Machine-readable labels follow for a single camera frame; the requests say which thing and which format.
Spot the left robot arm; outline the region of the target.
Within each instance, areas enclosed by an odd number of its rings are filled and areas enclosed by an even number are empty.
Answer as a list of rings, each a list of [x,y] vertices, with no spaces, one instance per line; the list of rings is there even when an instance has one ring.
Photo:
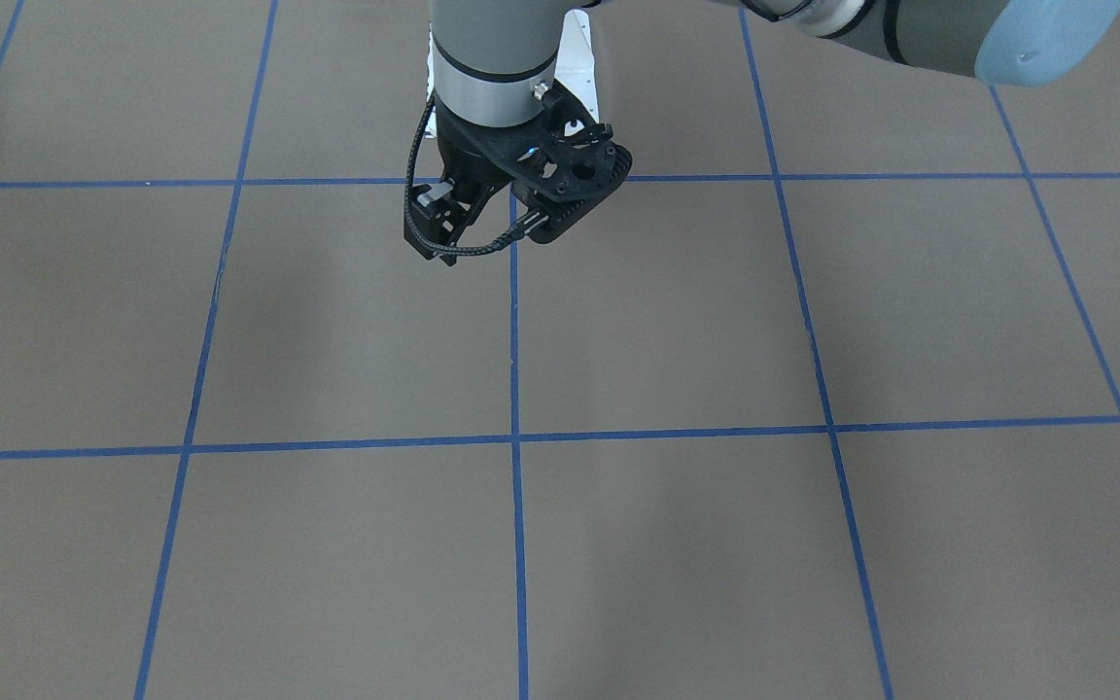
[[[407,159],[402,230],[452,265],[564,234],[634,159],[560,80],[564,19],[585,1],[433,1],[432,85]],[[1040,86],[1075,68],[1120,1],[743,1],[769,24],[988,85]]]

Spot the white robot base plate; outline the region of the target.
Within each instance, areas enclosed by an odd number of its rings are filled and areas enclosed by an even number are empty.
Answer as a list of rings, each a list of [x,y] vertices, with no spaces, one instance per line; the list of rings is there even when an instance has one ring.
[[[540,83],[594,108],[594,49],[582,1],[432,1],[433,93],[472,112],[520,105]]]

